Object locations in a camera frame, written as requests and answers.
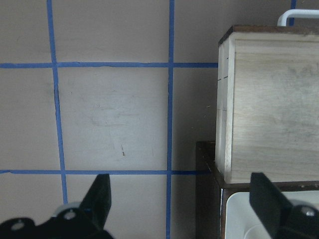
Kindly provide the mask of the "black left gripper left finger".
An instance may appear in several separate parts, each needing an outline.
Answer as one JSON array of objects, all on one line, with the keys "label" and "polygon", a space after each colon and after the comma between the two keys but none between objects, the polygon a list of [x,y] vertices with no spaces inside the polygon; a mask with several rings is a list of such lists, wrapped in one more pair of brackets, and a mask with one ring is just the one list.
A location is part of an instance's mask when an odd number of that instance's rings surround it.
[{"label": "black left gripper left finger", "polygon": [[103,230],[111,208],[111,184],[109,174],[99,174],[80,203],[80,209],[93,225]]}]

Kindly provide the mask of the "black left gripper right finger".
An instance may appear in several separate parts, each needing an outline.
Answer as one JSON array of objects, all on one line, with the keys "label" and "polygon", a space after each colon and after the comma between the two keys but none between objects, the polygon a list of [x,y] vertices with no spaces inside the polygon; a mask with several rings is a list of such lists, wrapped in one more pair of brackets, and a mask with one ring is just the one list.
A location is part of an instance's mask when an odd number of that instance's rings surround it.
[{"label": "black left gripper right finger", "polygon": [[264,173],[252,173],[250,206],[271,238],[276,238],[292,210],[292,203]]}]

